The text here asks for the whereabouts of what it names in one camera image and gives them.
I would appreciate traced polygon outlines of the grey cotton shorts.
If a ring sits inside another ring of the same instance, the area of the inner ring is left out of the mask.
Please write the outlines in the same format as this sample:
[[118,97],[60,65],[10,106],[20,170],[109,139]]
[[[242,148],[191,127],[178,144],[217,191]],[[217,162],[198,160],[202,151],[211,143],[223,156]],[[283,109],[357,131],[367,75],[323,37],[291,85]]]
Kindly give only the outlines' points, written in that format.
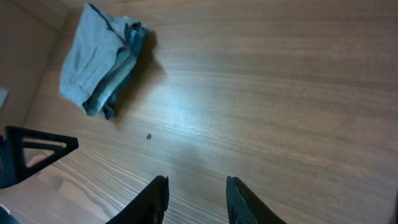
[[62,66],[60,94],[88,116],[100,114],[101,92],[117,59],[127,58],[126,31],[134,21],[111,17],[91,3],[84,5]]

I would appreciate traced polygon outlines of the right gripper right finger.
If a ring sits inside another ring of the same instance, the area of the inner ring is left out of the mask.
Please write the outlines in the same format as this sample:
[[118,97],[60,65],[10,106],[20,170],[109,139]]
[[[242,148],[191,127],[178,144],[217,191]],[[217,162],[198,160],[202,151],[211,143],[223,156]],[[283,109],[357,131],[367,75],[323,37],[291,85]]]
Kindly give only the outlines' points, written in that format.
[[241,179],[226,179],[226,203],[230,224],[286,224]]

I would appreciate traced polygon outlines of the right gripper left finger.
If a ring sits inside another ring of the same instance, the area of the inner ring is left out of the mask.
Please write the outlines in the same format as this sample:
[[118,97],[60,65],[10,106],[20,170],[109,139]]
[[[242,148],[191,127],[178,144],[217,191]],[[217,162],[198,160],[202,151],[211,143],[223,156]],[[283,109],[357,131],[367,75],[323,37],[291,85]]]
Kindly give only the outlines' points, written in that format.
[[169,204],[169,178],[155,177],[106,224],[162,224]]

